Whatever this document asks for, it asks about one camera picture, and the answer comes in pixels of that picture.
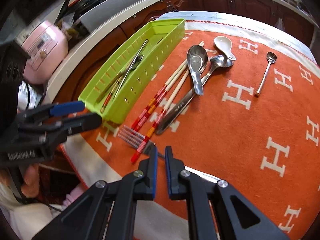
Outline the person's left hand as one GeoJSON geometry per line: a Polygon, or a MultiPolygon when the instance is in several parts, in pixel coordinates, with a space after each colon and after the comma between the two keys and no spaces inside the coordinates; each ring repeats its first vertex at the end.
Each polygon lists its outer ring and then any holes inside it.
{"type": "Polygon", "coordinates": [[[32,164],[28,166],[24,173],[24,183],[21,186],[22,193],[27,198],[35,198],[40,190],[39,165],[32,164]]]}

